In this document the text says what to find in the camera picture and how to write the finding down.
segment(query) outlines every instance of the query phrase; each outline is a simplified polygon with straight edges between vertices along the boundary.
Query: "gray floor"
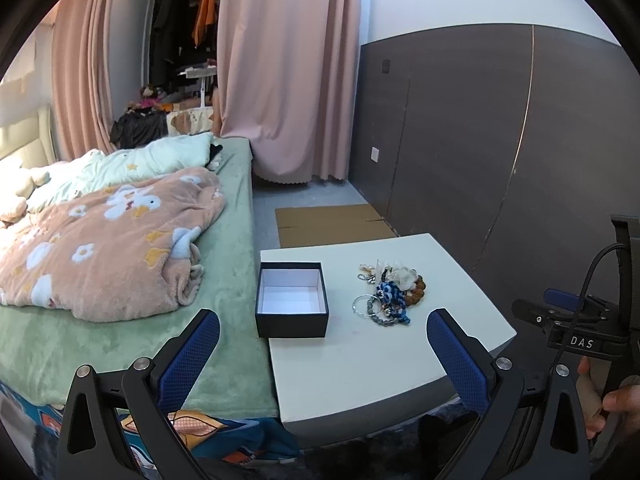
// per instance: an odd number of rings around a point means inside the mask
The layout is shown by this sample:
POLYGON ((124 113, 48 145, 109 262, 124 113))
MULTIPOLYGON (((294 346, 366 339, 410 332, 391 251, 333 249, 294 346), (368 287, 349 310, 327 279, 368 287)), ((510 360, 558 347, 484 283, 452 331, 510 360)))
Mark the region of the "gray floor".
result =
POLYGON ((322 205, 366 204, 348 182, 313 180, 308 184, 280 185, 254 183, 254 236, 258 255, 266 249, 279 249, 276 209, 322 205))

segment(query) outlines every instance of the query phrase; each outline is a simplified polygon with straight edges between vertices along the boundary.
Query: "silver bangle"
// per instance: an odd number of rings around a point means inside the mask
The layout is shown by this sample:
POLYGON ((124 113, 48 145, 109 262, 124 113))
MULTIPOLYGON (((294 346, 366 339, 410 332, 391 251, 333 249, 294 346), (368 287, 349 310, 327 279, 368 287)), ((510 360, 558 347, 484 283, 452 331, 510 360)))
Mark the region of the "silver bangle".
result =
POLYGON ((374 296, 373 294, 363 294, 361 296, 358 296, 355 300, 353 300, 353 304, 351 305, 351 308, 356 314, 358 314, 358 316, 372 317, 382 312, 382 301, 380 301, 379 297, 374 296), (380 310, 377 312, 374 312, 373 314, 367 314, 366 312, 358 312, 358 310, 356 309, 356 303, 360 298, 373 298, 374 300, 378 300, 378 303, 380 304, 380 310))

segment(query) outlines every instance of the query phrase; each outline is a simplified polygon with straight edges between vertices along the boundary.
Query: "blue gripper pad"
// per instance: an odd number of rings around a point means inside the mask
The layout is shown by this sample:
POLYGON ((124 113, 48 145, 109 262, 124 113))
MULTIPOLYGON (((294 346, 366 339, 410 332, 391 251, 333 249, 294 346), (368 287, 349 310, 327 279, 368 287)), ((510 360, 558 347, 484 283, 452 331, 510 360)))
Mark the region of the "blue gripper pad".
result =
POLYGON ((558 306, 566 310, 575 312, 578 307, 578 296, 570 294, 564 290, 557 290, 556 288, 548 288, 545 290, 543 296, 545 303, 553 306, 558 306))
POLYGON ((219 339, 220 320, 209 312, 158 382, 157 404, 162 413, 181 409, 219 339))
POLYGON ((482 416, 489 407, 490 388, 493 385, 488 384, 485 373, 469 355, 439 311, 444 311, 462 335, 467 337, 446 310, 438 309, 431 312, 427 319, 427 339, 466 409, 482 416))

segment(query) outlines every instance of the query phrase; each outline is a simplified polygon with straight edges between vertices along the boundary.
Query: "black cable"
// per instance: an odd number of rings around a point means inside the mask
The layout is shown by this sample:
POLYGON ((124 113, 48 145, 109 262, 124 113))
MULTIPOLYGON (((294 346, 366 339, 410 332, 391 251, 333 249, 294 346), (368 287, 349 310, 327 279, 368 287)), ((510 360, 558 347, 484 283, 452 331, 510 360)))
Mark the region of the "black cable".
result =
POLYGON ((556 365, 558 364, 558 362, 560 361, 560 358, 562 357, 562 354, 564 353, 564 350, 566 349, 566 346, 569 344, 569 341, 571 341, 571 338, 574 335, 575 327, 576 325, 578 325, 578 318, 580 317, 580 312, 584 307, 584 300, 587 297, 587 288, 589 288, 589 284, 591 283, 591 278, 593 277, 593 273, 595 272, 596 267, 600 263, 600 260, 603 259, 603 257, 606 254, 609 254, 611 251, 615 251, 618 249, 628 249, 628 248, 629 247, 626 246, 625 244, 611 244, 610 246, 605 247, 598 254, 596 254, 596 257, 591 262, 591 265, 589 266, 589 270, 587 270, 587 274, 585 275, 584 281, 582 282, 582 289, 580 290, 580 296, 578 296, 578 303, 575 306, 575 312, 571 320, 571 325, 569 325, 569 330, 567 330, 564 333, 564 337, 562 338, 562 344, 560 345, 560 348, 556 353, 556 357, 554 358, 553 363, 551 364, 551 368, 549 368, 549 373, 553 373, 554 369, 556 368, 556 365))

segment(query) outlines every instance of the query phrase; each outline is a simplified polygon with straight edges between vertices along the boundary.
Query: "orange garment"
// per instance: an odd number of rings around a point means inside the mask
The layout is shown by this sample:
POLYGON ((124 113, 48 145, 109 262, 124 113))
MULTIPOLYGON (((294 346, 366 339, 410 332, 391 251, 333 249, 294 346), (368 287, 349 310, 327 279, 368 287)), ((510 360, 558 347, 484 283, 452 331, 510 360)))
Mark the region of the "orange garment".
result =
POLYGON ((196 43, 196 47, 200 46, 207 32, 207 27, 213 25, 216 22, 216 18, 216 0, 200 0, 198 4, 198 17, 193 27, 193 33, 191 34, 193 41, 196 43))

